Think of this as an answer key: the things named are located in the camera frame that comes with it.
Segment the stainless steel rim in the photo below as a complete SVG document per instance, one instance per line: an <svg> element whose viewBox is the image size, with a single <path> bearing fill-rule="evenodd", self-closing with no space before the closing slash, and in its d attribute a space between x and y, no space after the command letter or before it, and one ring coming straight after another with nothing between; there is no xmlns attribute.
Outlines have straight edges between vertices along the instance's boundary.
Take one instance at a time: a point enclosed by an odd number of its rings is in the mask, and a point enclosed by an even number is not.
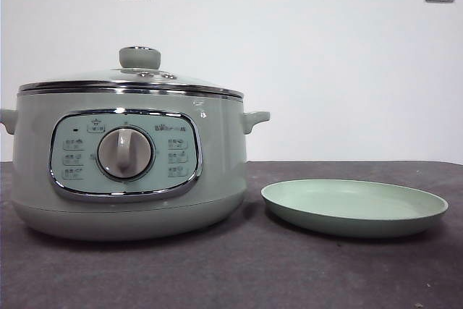
<svg viewBox="0 0 463 309"><path fill-rule="evenodd" d="M53 81L53 82L35 82L20 86L19 96L23 96L25 92L30 94L39 93L61 93L56 90L67 90L66 93L93 92L96 88L113 88L124 90L175 90L191 93L208 93L217 94L220 96L231 96L243 99L244 94L236 90L228 90L226 88L202 86L202 85L187 85L175 82L148 82L148 81L129 81L129 80L113 80L113 81L98 81L98 80L82 80L82 81Z"/></svg>
<svg viewBox="0 0 463 309"><path fill-rule="evenodd" d="M243 102L242 97L228 96L218 93L189 92L185 90L148 90L146 88L53 88L43 90L24 90L18 92L17 96L32 96L35 94L54 94L54 93L115 93L115 94L151 94L154 96L190 96L203 98L220 98L230 101Z"/></svg>

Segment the round tray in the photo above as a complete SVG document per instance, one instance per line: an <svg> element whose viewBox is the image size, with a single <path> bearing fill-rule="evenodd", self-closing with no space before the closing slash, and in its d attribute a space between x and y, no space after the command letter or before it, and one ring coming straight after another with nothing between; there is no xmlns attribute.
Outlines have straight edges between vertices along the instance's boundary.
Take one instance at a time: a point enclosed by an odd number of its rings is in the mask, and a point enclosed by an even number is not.
<svg viewBox="0 0 463 309"><path fill-rule="evenodd" d="M343 237L386 238L433 226L448 203L413 188L353 180L306 179L262 189L268 208L299 227Z"/></svg>

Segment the control dial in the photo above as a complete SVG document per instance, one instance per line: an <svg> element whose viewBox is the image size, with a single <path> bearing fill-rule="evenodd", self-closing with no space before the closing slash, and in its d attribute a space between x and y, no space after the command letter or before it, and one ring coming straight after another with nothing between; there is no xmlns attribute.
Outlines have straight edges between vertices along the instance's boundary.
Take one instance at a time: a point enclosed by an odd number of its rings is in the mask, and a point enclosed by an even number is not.
<svg viewBox="0 0 463 309"><path fill-rule="evenodd" d="M98 161L109 175L129 179L142 174L154 152L147 136L133 128L110 131L98 146Z"/></svg>

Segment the lid knob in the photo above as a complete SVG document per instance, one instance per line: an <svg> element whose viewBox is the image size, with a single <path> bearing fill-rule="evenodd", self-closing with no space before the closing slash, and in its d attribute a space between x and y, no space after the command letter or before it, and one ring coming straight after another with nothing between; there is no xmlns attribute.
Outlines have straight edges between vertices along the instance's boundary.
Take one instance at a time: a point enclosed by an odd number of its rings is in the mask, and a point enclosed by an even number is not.
<svg viewBox="0 0 463 309"><path fill-rule="evenodd" d="M119 62L123 68L159 69L161 52L144 46L124 47L119 50Z"/></svg>

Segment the chrome trim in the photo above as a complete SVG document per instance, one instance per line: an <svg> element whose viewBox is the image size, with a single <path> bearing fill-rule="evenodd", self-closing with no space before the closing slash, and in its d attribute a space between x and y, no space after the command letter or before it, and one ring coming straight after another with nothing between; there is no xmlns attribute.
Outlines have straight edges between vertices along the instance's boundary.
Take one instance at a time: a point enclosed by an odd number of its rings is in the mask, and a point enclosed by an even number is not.
<svg viewBox="0 0 463 309"><path fill-rule="evenodd" d="M148 50L148 51L155 51L154 48L147 47L147 46L129 46L129 47L124 47L124 48L134 48L136 50Z"/></svg>
<svg viewBox="0 0 463 309"><path fill-rule="evenodd" d="M179 117L185 119L193 128L193 135L195 137L195 147L196 147L196 158L197 163L193 174L183 183L177 186L168 187L162 190L154 191L145 191L145 192L111 192L111 193L90 193L79 190L73 190L63 185L55 176L53 170L51 169L51 158L53 156L54 141L56 136L56 127L58 124L67 117L86 115L86 114L142 114L142 115L159 115L159 116L169 116L169 117ZM200 178L201 173L203 172L203 152L201 150L201 142L199 136L199 130L191 117L186 114L179 112L170 112L170 111L161 111L153 109L125 109L121 112L120 109L91 109L91 110L80 110L80 111L71 111L65 114L59 121L55 124L53 129L53 134L51 136L50 144L50 156L48 159L48 172L50 173L50 178L53 184L55 184L55 189L63 198L71 200L79 200L84 202L100 202L100 203L132 203L132 202L142 202L146 200L154 199L167 199L171 197L176 197L178 195L183 195L194 186L194 184Z"/></svg>
<svg viewBox="0 0 463 309"><path fill-rule="evenodd" d="M189 96L202 98L219 98L230 101L243 102L242 98L227 96L216 93L187 92L184 90L148 90L135 88L54 88L49 90L25 90L18 92L17 96L33 96L35 94L55 94L55 93L115 93L115 94L151 94L153 96Z"/></svg>
<svg viewBox="0 0 463 309"><path fill-rule="evenodd" d="M174 80L166 72L161 72L162 78L167 80ZM175 82L159 82L159 81L129 81L129 80L80 80L80 81L54 81L54 82L35 82L28 83L20 86L19 93L30 91L36 92L39 90L82 90L93 88L125 88L125 89L138 89L138 90L180 90L184 92L199 92L209 94L219 94L223 96L233 96L243 98L245 95L236 90L228 90L226 88L202 86L202 85L188 85Z"/></svg>

